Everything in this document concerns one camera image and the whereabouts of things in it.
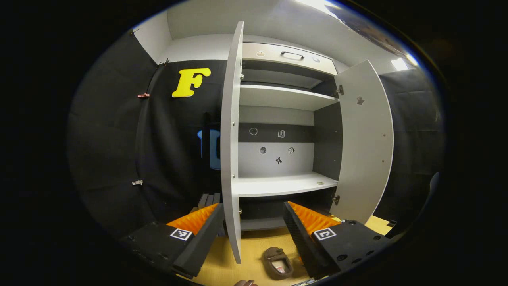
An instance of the ceiling light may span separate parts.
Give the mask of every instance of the ceiling light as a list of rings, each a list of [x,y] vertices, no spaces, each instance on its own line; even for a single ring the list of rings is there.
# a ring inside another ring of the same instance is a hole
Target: ceiling light
[[[398,58],[396,60],[391,60],[392,62],[392,65],[398,70],[398,71],[403,71],[403,70],[407,70],[407,65],[406,63],[404,62],[404,60],[402,58]]]
[[[410,54],[407,54],[406,55],[406,58],[414,65],[414,66],[417,66],[418,65],[418,62],[416,61],[416,59],[410,55]]]
[[[326,0],[295,0],[295,1],[318,9],[319,11],[324,12],[338,20],[337,16],[335,16],[335,14],[333,14],[326,8],[326,6],[335,6],[333,3],[330,3]]]

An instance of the cabinet door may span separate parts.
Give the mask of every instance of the cabinet door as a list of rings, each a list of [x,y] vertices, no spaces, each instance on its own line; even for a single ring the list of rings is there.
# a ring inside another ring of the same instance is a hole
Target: cabinet door
[[[220,118],[220,176],[229,241],[236,260],[240,258],[240,214],[235,178],[238,178],[238,109],[242,73],[243,22],[238,22],[229,50]]]
[[[388,98],[369,61],[335,76],[342,113],[342,162],[330,213],[366,223],[381,199],[393,157],[393,124]]]

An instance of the yellow floor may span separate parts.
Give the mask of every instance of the yellow floor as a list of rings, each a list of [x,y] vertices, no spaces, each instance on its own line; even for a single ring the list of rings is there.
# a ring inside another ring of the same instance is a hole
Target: yellow floor
[[[387,224],[388,221],[371,216],[365,225],[384,235],[391,229]],[[261,255],[272,246],[284,249],[294,268],[293,277],[279,281],[268,277]],[[206,286],[233,286],[242,279],[252,279],[259,286],[290,286],[309,279],[287,228],[245,232],[241,238],[241,255],[242,264],[236,264],[228,238],[216,237],[199,275],[192,281]]]

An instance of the brown slipper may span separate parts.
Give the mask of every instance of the brown slipper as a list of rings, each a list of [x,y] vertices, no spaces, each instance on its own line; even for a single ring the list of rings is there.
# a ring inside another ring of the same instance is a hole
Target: brown slipper
[[[282,248],[268,248],[263,253],[262,260],[266,272],[274,280],[286,279],[293,274],[293,266]]]

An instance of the white shelf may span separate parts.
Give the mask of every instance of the white shelf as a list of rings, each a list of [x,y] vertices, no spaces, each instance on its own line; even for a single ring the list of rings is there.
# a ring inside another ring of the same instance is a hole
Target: white shelf
[[[294,176],[238,178],[233,190],[239,197],[271,196],[316,191],[337,186],[337,181],[314,172]]]
[[[313,92],[266,85],[240,85],[240,105],[315,111],[337,102],[338,98]]]

